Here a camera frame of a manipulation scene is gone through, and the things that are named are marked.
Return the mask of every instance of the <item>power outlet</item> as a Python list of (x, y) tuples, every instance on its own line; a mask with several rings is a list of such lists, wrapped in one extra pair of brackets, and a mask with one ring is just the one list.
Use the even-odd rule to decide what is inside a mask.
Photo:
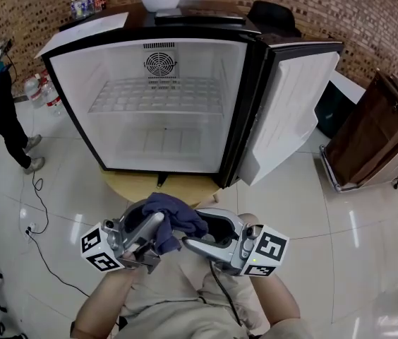
[[(36, 232), (36, 231), (37, 231), (37, 224), (35, 224), (34, 222), (31, 222), (31, 223), (28, 225), (28, 227), (31, 229), (32, 232)], [(35, 234), (33, 234), (33, 233), (31, 233), (31, 232), (26, 233), (26, 230), (25, 230), (25, 238), (27, 239), (28, 242), (31, 242), (31, 241), (32, 241), (32, 240), (31, 240), (31, 237), (34, 238), (34, 236), (35, 236)]]

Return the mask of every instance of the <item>sneaker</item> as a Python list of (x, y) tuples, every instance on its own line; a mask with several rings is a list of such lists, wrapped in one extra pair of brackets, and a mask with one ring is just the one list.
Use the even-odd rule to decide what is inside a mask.
[(44, 167), (44, 164), (45, 164), (45, 158), (43, 157), (32, 158), (30, 166), (28, 168), (24, 168), (23, 171), (25, 174), (30, 174), (39, 171), (41, 168)]
[(27, 146), (23, 149), (23, 152), (28, 153), (31, 151), (32, 148), (36, 147), (42, 140), (42, 137), (40, 134), (37, 134), (34, 137), (29, 137)]

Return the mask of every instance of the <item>sheet of paper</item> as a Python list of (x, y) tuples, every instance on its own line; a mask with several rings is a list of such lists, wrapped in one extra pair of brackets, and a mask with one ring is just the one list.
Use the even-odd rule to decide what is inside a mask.
[(53, 50), (62, 45), (68, 44), (70, 42), (75, 42), (76, 40), (83, 39), (84, 37), (89, 37), (91, 35), (100, 34), (101, 32), (106, 32), (114, 29), (123, 28), (126, 23), (128, 13), (121, 13), (111, 16), (106, 16), (105, 18), (96, 19), (83, 23), (73, 28), (67, 29), (65, 31), (58, 32), (53, 35), (48, 43), (37, 53), (35, 58)]

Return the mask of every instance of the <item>navy blue cloth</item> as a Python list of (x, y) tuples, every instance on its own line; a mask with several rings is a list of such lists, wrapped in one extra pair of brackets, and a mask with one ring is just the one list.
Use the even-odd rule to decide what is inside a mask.
[(164, 220), (155, 237), (155, 250), (159, 255), (180, 249), (180, 242), (172, 230), (185, 232), (188, 237), (201, 238), (208, 233), (207, 223), (186, 203), (166, 194), (153, 193), (146, 200), (143, 215), (164, 213)]

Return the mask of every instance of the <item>wire shelf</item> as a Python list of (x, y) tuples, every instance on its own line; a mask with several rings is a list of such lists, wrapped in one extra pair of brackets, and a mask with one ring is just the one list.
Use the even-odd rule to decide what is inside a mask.
[(89, 113), (222, 114), (216, 79), (138, 78), (108, 81)]

